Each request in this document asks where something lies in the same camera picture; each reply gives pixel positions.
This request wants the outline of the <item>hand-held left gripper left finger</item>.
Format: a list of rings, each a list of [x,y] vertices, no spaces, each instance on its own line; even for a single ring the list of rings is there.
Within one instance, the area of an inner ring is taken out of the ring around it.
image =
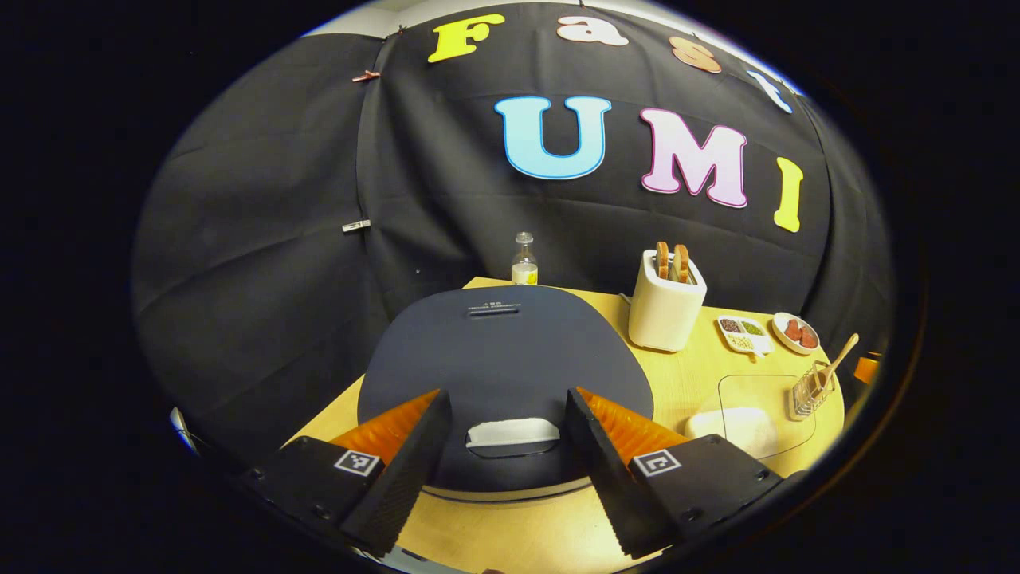
[[[301,436],[241,473],[245,494],[321,544],[380,559],[397,544],[452,427],[445,390],[332,440]]]

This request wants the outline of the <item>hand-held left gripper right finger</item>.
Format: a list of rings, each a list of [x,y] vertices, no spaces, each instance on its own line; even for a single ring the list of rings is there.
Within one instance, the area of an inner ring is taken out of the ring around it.
[[[582,387],[567,393],[565,424],[630,558],[721,534],[786,483],[718,434],[682,436]]]

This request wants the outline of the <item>wooden spoon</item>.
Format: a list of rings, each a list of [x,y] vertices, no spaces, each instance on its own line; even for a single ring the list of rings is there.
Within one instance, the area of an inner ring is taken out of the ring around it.
[[[849,336],[842,348],[842,352],[838,353],[837,357],[830,364],[823,367],[816,367],[814,371],[814,392],[816,395],[824,395],[824,393],[830,392],[830,379],[844,359],[853,348],[855,348],[857,342],[859,341],[859,334],[856,332]]]

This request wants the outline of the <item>white rice box clear lid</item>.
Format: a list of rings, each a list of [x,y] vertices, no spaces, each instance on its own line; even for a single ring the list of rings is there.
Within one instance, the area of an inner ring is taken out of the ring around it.
[[[795,375],[725,375],[685,420],[682,434],[717,434],[759,461],[805,446],[817,430],[815,415],[790,414]]]

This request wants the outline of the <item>dark grey rice cooker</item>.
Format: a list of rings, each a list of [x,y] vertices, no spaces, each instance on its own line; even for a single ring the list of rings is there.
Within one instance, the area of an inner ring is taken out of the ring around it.
[[[357,417],[448,392],[451,430],[424,490],[505,504],[589,485],[564,422],[576,387],[653,415],[633,350],[582,298],[549,286],[459,289],[414,302],[386,328]]]

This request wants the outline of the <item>round white plate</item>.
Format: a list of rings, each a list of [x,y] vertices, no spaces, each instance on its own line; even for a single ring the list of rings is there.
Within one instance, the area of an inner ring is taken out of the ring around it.
[[[801,317],[798,317],[798,316],[795,316],[795,315],[790,315],[790,313],[785,313],[785,312],[775,313],[775,315],[773,315],[772,319],[770,320],[772,333],[776,335],[777,340],[784,346],[784,348],[787,348],[788,350],[790,350],[790,352],[795,353],[795,355],[800,355],[800,356],[811,355],[811,353],[816,352],[816,350],[818,350],[821,347],[821,341],[820,341],[818,334],[817,334],[817,337],[819,340],[819,346],[818,346],[818,348],[806,349],[806,348],[802,348],[802,346],[800,344],[795,343],[794,341],[788,340],[787,336],[784,335],[784,333],[783,333],[783,331],[786,330],[787,321],[790,320],[790,319],[794,319],[794,317],[795,317],[795,319],[798,320],[798,322],[801,324],[801,326],[802,326],[802,324],[808,324]]]

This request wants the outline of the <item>white divided bean dish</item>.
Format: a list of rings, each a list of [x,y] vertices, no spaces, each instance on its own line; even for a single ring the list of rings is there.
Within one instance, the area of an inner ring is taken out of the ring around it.
[[[775,351],[775,343],[765,324],[751,317],[720,315],[715,324],[726,346],[733,352],[765,356]]]

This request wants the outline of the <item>white toaster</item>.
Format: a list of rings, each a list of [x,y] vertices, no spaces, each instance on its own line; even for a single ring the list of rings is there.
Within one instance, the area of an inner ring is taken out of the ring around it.
[[[658,276],[656,250],[641,255],[634,293],[630,299],[628,338],[639,348],[679,352],[698,319],[707,284],[695,262],[688,262],[688,283]]]

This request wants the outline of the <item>small glass bottle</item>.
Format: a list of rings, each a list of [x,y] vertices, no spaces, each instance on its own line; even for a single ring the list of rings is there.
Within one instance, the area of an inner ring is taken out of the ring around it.
[[[527,231],[521,231],[515,236],[517,244],[517,254],[514,255],[511,265],[511,281],[515,285],[536,285],[538,284],[538,261],[533,253],[533,236]]]

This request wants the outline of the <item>black backdrop cloth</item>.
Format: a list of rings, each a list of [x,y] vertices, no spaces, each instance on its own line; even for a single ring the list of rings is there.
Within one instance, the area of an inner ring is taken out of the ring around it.
[[[186,420],[255,460],[406,306],[509,279],[521,231],[542,285],[628,293],[682,242],[707,305],[888,345],[888,219],[838,124],[692,23],[600,0],[361,8],[248,70],[156,175],[132,315]]]

